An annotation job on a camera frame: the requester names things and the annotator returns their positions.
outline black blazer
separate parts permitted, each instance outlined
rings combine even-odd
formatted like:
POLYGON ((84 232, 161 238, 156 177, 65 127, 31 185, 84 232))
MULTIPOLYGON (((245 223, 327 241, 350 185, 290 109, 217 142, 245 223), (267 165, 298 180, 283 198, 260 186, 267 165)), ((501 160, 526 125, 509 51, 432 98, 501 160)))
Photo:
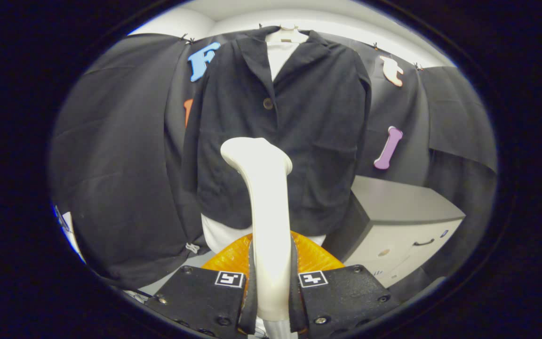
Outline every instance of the black blazer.
POLYGON ((264 137, 293 163, 287 177, 292 229, 339 226, 361 154, 371 101, 359 55, 314 31, 271 81, 264 27, 222 45, 200 79, 183 140, 185 189, 202 214, 236 229, 252 225, 247 187, 221 157, 232 137, 264 137))

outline white filing cabinet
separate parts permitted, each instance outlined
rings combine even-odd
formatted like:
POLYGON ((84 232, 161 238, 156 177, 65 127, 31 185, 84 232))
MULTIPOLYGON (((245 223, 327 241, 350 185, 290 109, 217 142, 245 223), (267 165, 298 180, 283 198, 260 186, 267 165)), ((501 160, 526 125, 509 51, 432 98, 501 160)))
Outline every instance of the white filing cabinet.
POLYGON ((427 187, 356 176, 352 191, 370 227, 344 264, 362 264, 385 287, 430 259, 465 217, 427 187))

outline white hanger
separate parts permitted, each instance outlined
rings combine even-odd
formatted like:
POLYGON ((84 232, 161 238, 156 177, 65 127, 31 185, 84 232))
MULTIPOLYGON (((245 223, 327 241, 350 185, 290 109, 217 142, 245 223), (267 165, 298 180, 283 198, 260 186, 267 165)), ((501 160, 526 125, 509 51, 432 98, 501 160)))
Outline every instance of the white hanger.
POLYGON ((298 26, 295 24, 281 24, 277 32, 267 34, 265 41, 267 42, 292 42, 303 43, 308 40, 307 34, 298 31, 298 26))

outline black fabric backdrop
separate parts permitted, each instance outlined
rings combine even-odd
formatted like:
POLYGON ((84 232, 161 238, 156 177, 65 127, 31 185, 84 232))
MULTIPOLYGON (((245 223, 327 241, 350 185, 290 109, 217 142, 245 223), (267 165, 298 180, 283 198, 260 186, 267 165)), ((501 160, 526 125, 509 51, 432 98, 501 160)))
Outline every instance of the black fabric backdrop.
MULTIPOLYGON (((128 36, 81 76, 60 112, 50 157, 52 199, 61 213, 71 211, 89 266, 120 287, 148 285, 179 267, 191 253, 187 242, 202 246, 199 254, 207 250, 198 206, 179 184, 183 103, 193 98, 197 83, 190 81, 187 58, 244 33, 193 43, 162 34, 128 36)), ((467 215, 420 268, 427 274, 417 284, 421 289, 458 268, 484 233, 497 170, 488 115, 454 67, 418 71, 381 49, 320 35, 355 49, 372 80, 358 174, 430 187, 467 215), (404 70, 401 88, 385 78, 379 56, 404 70), (390 125, 404 137, 389 169, 376 169, 390 125)))

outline blazer button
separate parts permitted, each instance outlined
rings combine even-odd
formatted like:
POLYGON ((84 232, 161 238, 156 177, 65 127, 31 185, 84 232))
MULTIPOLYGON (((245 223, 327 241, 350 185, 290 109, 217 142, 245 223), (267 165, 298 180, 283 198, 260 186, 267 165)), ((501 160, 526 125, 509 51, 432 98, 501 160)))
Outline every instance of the blazer button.
POLYGON ((263 100, 263 106, 266 109, 273 109, 273 101, 271 101, 271 98, 267 98, 267 99, 263 100))

